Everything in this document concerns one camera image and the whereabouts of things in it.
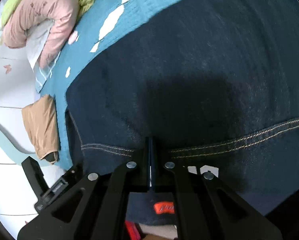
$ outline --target dark blue denim garment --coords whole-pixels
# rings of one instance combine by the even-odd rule
[[[182,0],[100,53],[66,98],[86,173],[155,136],[265,215],[299,189],[299,2]],[[174,223],[153,211],[170,197],[132,194],[127,219]]]

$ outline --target silver screw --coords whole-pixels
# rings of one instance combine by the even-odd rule
[[[91,174],[88,175],[88,179],[90,181],[97,180],[98,179],[98,175],[96,173],[91,173]]]
[[[173,169],[175,167],[175,163],[167,162],[167,163],[165,163],[165,167],[168,169]]]
[[[133,168],[135,168],[136,167],[136,162],[128,162],[128,163],[126,163],[126,166],[127,166],[127,168],[129,168],[129,169],[133,169]]]
[[[203,176],[205,179],[208,179],[208,180],[214,179],[214,174],[211,173],[210,171],[204,172]]]

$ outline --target seam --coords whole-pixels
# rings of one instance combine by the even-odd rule
[[[253,134],[253,135],[250,135],[250,136],[247,136],[247,137],[243,137],[243,138],[240,138],[240,139],[237,139],[237,140],[232,140],[232,141],[229,141],[229,142],[226,142],[226,143],[221,143],[221,144],[216,144],[216,145],[210,145],[210,146],[195,147],[195,148],[189,148],[189,149],[171,150],[171,151],[168,151],[168,152],[170,152],[170,153],[185,152],[185,151],[202,150],[202,149],[216,148],[216,147],[219,147],[219,146],[229,145],[229,144],[233,144],[233,143],[236,143],[236,142],[240,142],[240,141],[243,141],[243,140],[247,140],[247,139],[250,139],[250,138],[257,137],[259,135],[271,132],[271,131],[273,131],[273,130],[275,130],[277,128],[280,128],[282,126],[285,126],[285,125],[288,125],[288,124],[292,124],[292,123],[296,123],[296,122],[299,122],[299,119],[294,120],[294,121],[290,121],[290,122],[287,122],[287,123],[283,123],[283,124],[280,124],[280,125],[278,125],[276,127],[264,130],[262,132],[258,132],[256,134]]]
[[[74,118],[73,118],[73,116],[72,116],[72,114],[71,114],[70,111],[69,111],[69,115],[70,115],[70,118],[71,118],[71,120],[72,120],[72,123],[73,123],[73,125],[74,125],[74,128],[75,128],[75,130],[76,130],[76,132],[77,132],[77,135],[79,136],[79,140],[80,140],[81,145],[82,145],[83,142],[82,142],[82,139],[81,139],[81,135],[80,135],[80,133],[79,133],[79,129],[77,128],[76,122],[75,122],[75,120],[74,120]]]
[[[131,155],[122,154],[122,153],[116,153],[116,152],[111,152],[111,151],[108,151],[108,150],[105,150],[105,149],[102,149],[102,148],[96,148],[96,147],[87,147],[87,148],[82,148],[82,150],[85,150],[85,149],[96,149],[96,150],[102,150],[102,151],[109,152],[109,153],[113,153],[113,154],[117,154],[117,155],[122,155],[122,156],[128,156],[128,157],[131,157]]]
[[[298,126],[295,126],[295,127],[291,127],[291,128],[288,128],[288,129],[285,129],[285,130],[282,130],[282,131],[279,131],[265,139],[262,139],[260,141],[257,141],[257,142],[254,142],[254,143],[250,143],[248,145],[242,145],[240,147],[237,147],[237,148],[233,148],[233,149],[230,149],[230,150],[227,150],[227,151],[222,151],[222,152],[217,152],[217,153],[205,153],[205,154],[198,154],[198,155],[189,155],[189,156],[176,156],[176,157],[172,157],[172,159],[177,159],[177,158],[191,158],[191,157],[199,157],[199,156],[210,156],[210,155],[216,155],[216,154],[223,154],[223,153],[228,153],[228,152],[233,152],[233,151],[237,151],[237,150],[240,150],[242,148],[248,148],[250,146],[253,146],[253,145],[256,145],[256,144],[259,144],[261,142],[264,142],[270,138],[273,138],[281,133],[284,133],[284,132],[287,132],[289,130],[294,130],[296,128],[299,128],[299,125]]]
[[[87,144],[82,145],[81,147],[90,146],[90,145],[102,146],[102,147],[105,147],[105,148],[110,148],[110,149],[120,150],[120,151],[126,151],[126,152],[134,152],[134,150],[128,150],[128,149],[124,149],[124,148],[108,146],[108,145],[104,145],[104,144],[101,144],[101,143],[87,143]]]

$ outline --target blue blanket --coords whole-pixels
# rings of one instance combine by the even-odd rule
[[[72,45],[65,45],[59,60],[52,70],[52,74],[48,77],[41,91],[41,96],[50,94],[56,101],[57,122],[61,143],[60,159],[58,162],[60,167],[69,169],[72,166],[65,125],[65,111],[67,108],[65,93],[69,85],[82,69],[100,52],[114,44],[127,33],[146,23],[159,11],[178,1],[129,0],[123,4],[124,11],[120,15],[114,29],[100,40],[97,49],[95,44],[99,41],[100,29],[105,19],[112,11],[121,6],[122,0],[95,0],[94,5],[77,24],[75,28],[79,34],[77,42],[74,42]]]

